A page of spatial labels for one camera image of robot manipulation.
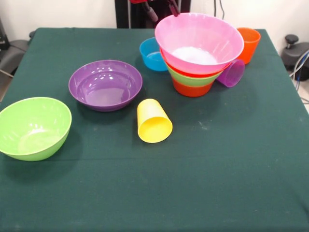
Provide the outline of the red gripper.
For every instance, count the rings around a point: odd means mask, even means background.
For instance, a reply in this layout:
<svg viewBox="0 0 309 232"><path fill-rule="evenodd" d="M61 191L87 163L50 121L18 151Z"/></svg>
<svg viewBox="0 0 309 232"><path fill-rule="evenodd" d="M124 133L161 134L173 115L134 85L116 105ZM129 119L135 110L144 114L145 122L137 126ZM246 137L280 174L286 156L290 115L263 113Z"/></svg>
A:
<svg viewBox="0 0 309 232"><path fill-rule="evenodd" d="M153 22L157 22L158 21L158 16L155 13L155 11L153 10L153 8L149 5L148 0L130 0L130 2L132 4L143 3L143 8L144 8L145 12L147 13L147 15L149 16L149 18ZM169 5L169 9L172 12L172 14L175 17L177 17L180 14L180 11L178 9L178 5L177 5L176 1L175 0L167 0L167 3Z"/></svg>

